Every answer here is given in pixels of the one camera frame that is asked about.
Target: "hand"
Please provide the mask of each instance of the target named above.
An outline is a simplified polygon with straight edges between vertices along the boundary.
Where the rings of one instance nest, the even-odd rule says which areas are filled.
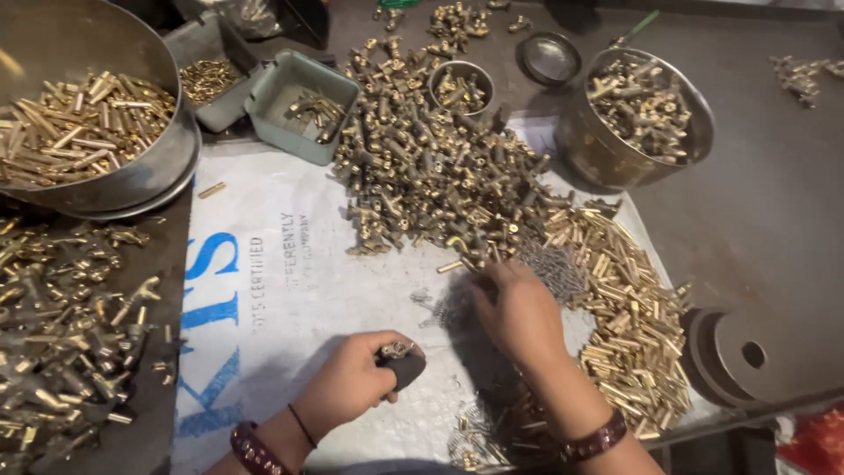
[[[497,287],[495,303],[481,288],[489,283]],[[542,373],[571,360],[560,307],[529,267],[515,260],[490,265],[472,291],[481,325],[523,373]]]
[[[384,395],[390,403],[398,401],[398,394],[392,392],[396,374],[391,369],[378,368],[374,359],[379,348],[394,341],[412,343],[391,330],[347,336],[311,378],[293,408],[314,440],[354,421],[370,407],[378,407]],[[411,352],[425,356],[419,347]]]

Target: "person's left hand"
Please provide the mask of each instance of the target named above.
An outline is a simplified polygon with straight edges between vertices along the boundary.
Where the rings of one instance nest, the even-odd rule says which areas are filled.
[[[374,355],[379,348],[395,341],[410,345],[411,340],[392,330],[355,333],[347,336],[308,382],[293,402],[293,408],[315,440],[320,440],[337,426],[354,421],[370,407],[378,407],[387,396],[398,401],[396,374],[378,368]],[[418,346],[412,353],[424,357]]]

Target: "gray metal box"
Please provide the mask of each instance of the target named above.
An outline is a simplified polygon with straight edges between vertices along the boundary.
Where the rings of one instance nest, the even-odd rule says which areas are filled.
[[[331,142],[318,144],[320,131],[314,123],[297,130],[300,122],[286,113],[305,91],[322,95],[339,104],[346,117]],[[311,163],[326,166],[340,144],[340,131],[347,127],[349,111],[358,101],[357,81],[330,69],[293,50],[283,50],[267,67],[267,72],[246,98],[246,111],[258,137],[292,155]]]
[[[243,75],[219,96],[206,104],[192,104],[197,120],[212,132],[226,130],[246,115],[243,101],[263,73],[261,62],[249,52],[246,41],[228,20],[213,11],[172,31],[164,39],[179,69],[197,61],[229,59]]]

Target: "metal bowl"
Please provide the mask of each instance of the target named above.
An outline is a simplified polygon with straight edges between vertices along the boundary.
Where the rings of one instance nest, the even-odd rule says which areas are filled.
[[[170,124],[148,150],[107,175],[49,188],[0,186],[0,193],[74,216],[142,212],[183,179],[198,153],[198,131],[181,93],[176,61],[161,38],[126,10],[102,0],[8,0],[0,7],[0,45],[23,67],[0,67],[0,91],[36,98],[41,82],[79,82],[88,68],[152,81],[176,98]]]
[[[487,74],[486,71],[484,71],[483,68],[481,68],[475,63],[470,63],[468,61],[446,61],[445,63],[441,64],[439,68],[435,69],[431,76],[428,78],[428,92],[430,93],[431,97],[434,98],[434,103],[437,106],[442,107],[442,104],[440,104],[440,100],[437,99],[436,94],[434,93],[434,89],[436,88],[436,85],[440,83],[442,75],[446,73],[446,68],[452,69],[453,78],[469,79],[472,74],[477,74],[478,78],[475,80],[475,85],[478,87],[478,89],[482,90],[485,93],[484,106],[479,111],[463,115],[473,116],[476,114],[480,114],[490,106],[490,104],[492,103],[492,98],[495,95],[495,87],[492,84],[492,78],[489,74]]]
[[[580,73],[580,53],[568,38],[553,31],[540,31],[520,47],[522,63],[545,85],[564,85]]]
[[[672,165],[654,160],[634,149],[601,121],[587,99],[587,82],[592,72],[624,59],[625,54],[640,57],[642,62],[656,58],[663,74],[679,76],[680,94],[691,111],[686,129],[688,135],[682,142],[684,150],[689,153],[687,164]],[[630,48],[608,49],[592,60],[587,73],[579,81],[569,99],[566,114],[560,118],[555,139],[558,150],[566,150],[572,166],[589,182],[614,189],[647,185],[699,163],[709,155],[715,133],[712,110],[689,80],[659,57]]]

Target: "bracelet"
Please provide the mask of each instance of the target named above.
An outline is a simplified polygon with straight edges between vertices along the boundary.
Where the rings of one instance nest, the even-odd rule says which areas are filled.
[[[305,433],[305,437],[308,438],[308,442],[311,443],[311,447],[316,449],[317,443],[314,442],[314,438],[311,437],[311,434],[308,432],[308,429],[305,429],[305,425],[302,423],[302,419],[299,418],[299,414],[297,414],[296,410],[293,408],[293,403],[291,402],[287,405],[287,407],[290,409],[290,413],[293,414],[293,417],[296,419],[296,422],[299,423],[299,427],[301,427],[302,432]]]
[[[251,475],[293,475],[257,437],[257,427],[253,421],[244,421],[232,429],[229,442],[235,459]]]
[[[579,463],[599,456],[618,444],[627,434],[625,416],[618,409],[613,409],[609,422],[595,432],[578,440],[563,444],[560,458],[564,463]]]

